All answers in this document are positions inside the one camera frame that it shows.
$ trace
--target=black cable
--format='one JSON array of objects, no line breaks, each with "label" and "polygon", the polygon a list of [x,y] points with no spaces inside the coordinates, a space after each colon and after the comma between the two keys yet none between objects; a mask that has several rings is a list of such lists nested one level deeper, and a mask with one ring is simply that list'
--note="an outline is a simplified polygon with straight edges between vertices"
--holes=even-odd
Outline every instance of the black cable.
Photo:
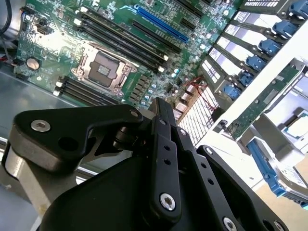
[{"label": "black cable", "polygon": [[6,22],[4,24],[4,27],[0,30],[0,37],[9,29],[12,21],[12,6],[10,0],[5,0],[6,8],[8,11],[8,16],[6,18]]}]

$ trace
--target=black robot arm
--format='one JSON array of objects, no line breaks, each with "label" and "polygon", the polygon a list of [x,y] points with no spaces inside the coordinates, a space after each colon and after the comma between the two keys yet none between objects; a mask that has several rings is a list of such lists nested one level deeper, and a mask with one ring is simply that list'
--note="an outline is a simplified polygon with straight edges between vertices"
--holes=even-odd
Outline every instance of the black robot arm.
[{"label": "black robot arm", "polygon": [[[143,116],[129,105],[16,116],[3,165],[43,217],[41,231],[287,231],[209,146],[195,150],[171,105]],[[81,161],[132,151],[76,184]]]}]

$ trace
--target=bolt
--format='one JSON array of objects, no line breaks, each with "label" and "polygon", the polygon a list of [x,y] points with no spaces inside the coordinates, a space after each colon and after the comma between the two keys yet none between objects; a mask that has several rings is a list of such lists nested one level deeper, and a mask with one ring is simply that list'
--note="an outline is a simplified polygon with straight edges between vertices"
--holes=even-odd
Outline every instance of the bolt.
[{"label": "bolt", "polygon": [[164,120],[162,120],[162,119],[160,119],[159,122],[160,122],[161,124],[163,124],[163,125],[166,125],[166,122],[165,122]]},{"label": "bolt", "polygon": [[209,153],[210,155],[213,154],[213,152],[212,152],[209,148],[206,148],[205,150],[206,150],[206,152]]},{"label": "bolt", "polygon": [[37,119],[37,120],[34,120],[31,123],[31,128],[34,131],[46,132],[46,131],[49,131],[51,127],[50,127],[50,124],[47,121]]},{"label": "bolt", "polygon": [[281,226],[281,224],[279,224],[279,222],[274,221],[274,224],[275,224],[276,227],[279,229],[279,231],[284,231],[284,228]]},{"label": "bolt", "polygon": [[235,224],[230,218],[225,217],[223,219],[223,224],[225,225],[228,231],[237,231]]},{"label": "bolt", "polygon": [[183,136],[186,136],[186,131],[184,131],[183,129],[180,129],[180,132],[182,133]]},{"label": "bolt", "polygon": [[137,112],[135,112],[135,111],[130,111],[130,113],[131,113],[133,116],[138,117],[138,113],[137,113]]},{"label": "bolt", "polygon": [[160,203],[168,211],[173,211],[175,209],[175,201],[168,193],[160,195]]}]

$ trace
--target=connector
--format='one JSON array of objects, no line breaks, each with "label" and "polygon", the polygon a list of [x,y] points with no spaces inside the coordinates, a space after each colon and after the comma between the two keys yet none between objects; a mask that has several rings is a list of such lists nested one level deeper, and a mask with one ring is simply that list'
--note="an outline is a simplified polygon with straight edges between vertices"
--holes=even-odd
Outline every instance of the connector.
[{"label": "connector", "polygon": [[134,6],[137,14],[142,16],[143,18],[149,20],[151,23],[155,24],[159,28],[163,29],[164,31],[168,32],[172,36],[176,37],[177,39],[181,40],[184,43],[188,42],[188,37],[183,35],[182,33],[178,32],[176,29],[172,28],[168,24],[164,23],[162,20],[157,18],[156,16],[152,15],[151,13],[147,12],[139,5]]}]

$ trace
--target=black ram slot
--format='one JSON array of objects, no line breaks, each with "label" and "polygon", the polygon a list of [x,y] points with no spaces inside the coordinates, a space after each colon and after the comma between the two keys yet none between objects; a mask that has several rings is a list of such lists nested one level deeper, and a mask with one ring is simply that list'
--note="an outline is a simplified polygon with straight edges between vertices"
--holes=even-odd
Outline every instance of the black ram slot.
[{"label": "black ram slot", "polygon": [[132,53],[135,53],[136,55],[141,56],[142,58],[146,59],[148,62],[151,62],[153,64],[158,64],[158,65],[162,65],[163,62],[165,62],[165,61],[156,59],[155,57],[149,55],[148,53],[144,53],[142,50],[139,50],[138,48],[136,48],[135,46],[129,43],[126,43],[126,41],[124,41],[123,39],[114,36],[114,34],[110,32],[109,30],[102,30],[99,25],[93,22],[86,23],[83,25],[83,27],[86,29],[88,27],[88,28],[91,28],[92,30],[95,30],[100,35],[107,37],[108,39],[117,43],[119,46],[125,47],[126,49],[130,50]]},{"label": "black ram slot", "polygon": [[90,94],[88,92],[85,92],[82,89],[77,88],[77,87],[75,87],[73,85],[67,84],[65,86],[65,90],[68,90],[68,89],[73,90],[73,91],[77,92],[78,94],[83,95],[85,98],[88,98],[90,100],[93,100],[93,101],[97,102],[98,104],[110,105],[109,102],[106,102],[105,100],[100,99],[100,98],[96,97],[95,95],[92,95],[92,94]]},{"label": "black ram slot", "polygon": [[185,8],[186,10],[188,10],[190,13],[196,15],[198,18],[202,18],[204,13],[195,8],[193,5],[191,5],[189,2],[185,1],[185,0],[174,0],[178,5],[180,5],[181,7]]},{"label": "black ram slot", "polygon": [[192,24],[191,22],[187,21],[185,18],[182,18],[180,21],[181,25],[187,27],[191,31],[194,31],[196,29],[196,26]]},{"label": "black ram slot", "polygon": [[99,93],[99,92],[87,87],[86,85],[79,83],[78,81],[75,81],[71,78],[68,78],[66,82],[67,82],[68,85],[73,85],[76,88],[82,89],[83,91],[85,91],[85,92],[87,92],[87,93],[89,93],[93,96],[96,96],[97,98],[99,98],[101,100],[108,102],[110,105],[119,104],[119,102],[117,100],[114,100],[107,95],[101,94],[101,93]]},{"label": "black ram slot", "polygon": [[210,5],[213,0],[202,0],[205,4]]},{"label": "black ram slot", "polygon": [[152,50],[151,47],[148,47],[147,44],[143,43],[142,41],[134,41],[133,39],[129,38],[127,35],[113,29],[112,27],[108,26],[107,24],[104,24],[102,21],[97,20],[96,18],[92,17],[91,15],[84,13],[83,14],[83,22],[86,22],[87,24],[92,24],[94,25],[96,28],[104,28],[104,30],[101,31],[109,31],[113,36],[120,38],[121,40],[124,40],[125,42],[127,42],[128,44],[131,44],[134,47],[137,47],[138,49],[140,49],[141,51],[143,51],[144,53],[148,54],[149,56],[157,59],[158,61],[160,61],[160,63],[164,63],[165,59],[164,56],[165,54],[159,54],[159,52],[157,51],[157,49]]},{"label": "black ram slot", "polygon": [[137,21],[133,21],[132,26],[137,28],[138,30],[142,31],[144,34],[156,39],[157,41],[163,43],[164,45],[167,46],[167,48],[169,48],[170,50],[174,51],[177,54],[181,53],[181,49],[177,46],[175,46],[173,43],[165,40],[164,38],[160,37],[159,35],[157,35],[156,33],[154,33],[153,31],[149,30],[148,28],[146,28],[144,25],[138,23]]},{"label": "black ram slot", "polygon": [[64,89],[63,95],[68,96],[74,100],[77,100],[78,102],[84,103],[85,105],[88,106],[99,106],[101,104],[97,103],[94,100],[91,100],[87,97],[84,97],[82,94],[79,94],[78,92],[75,92],[71,89]]},{"label": "black ram slot", "polygon": [[126,50],[125,48],[123,48],[121,46],[118,46],[118,44],[112,43],[109,39],[104,38],[101,35],[98,35],[96,31],[91,31],[89,29],[87,30],[87,29],[82,28],[82,27],[80,27],[79,29],[81,29],[84,33],[92,36],[93,38],[101,41],[102,43],[109,45],[110,47],[112,47],[116,51],[118,51],[118,52],[126,55],[127,57],[130,57],[131,59],[139,62],[140,64],[148,67],[149,69],[153,70],[154,72],[157,72],[158,66],[150,64],[150,63],[146,62],[145,60],[143,60],[141,57],[138,57],[135,54],[132,54],[130,51]]},{"label": "black ram slot", "polygon": [[108,18],[105,18],[104,16],[102,16],[101,14],[99,14],[97,11],[95,10],[92,10],[90,8],[87,8],[88,11],[90,13],[92,13],[93,15],[99,17],[100,19],[106,21],[107,23],[117,27],[117,29],[121,30],[123,33],[127,34],[129,37],[131,37],[131,39],[134,39],[136,40],[137,43],[140,43],[144,46],[147,46],[149,49],[151,49],[152,51],[154,51],[155,53],[159,54],[160,56],[164,56],[164,52],[161,51],[160,49],[154,47],[153,45],[147,43],[146,41],[144,41],[143,39],[141,39],[140,37],[134,35],[133,33],[131,33],[129,30],[126,30],[125,28],[123,28],[122,26],[118,25],[117,23],[115,23],[114,21],[108,19]]}]

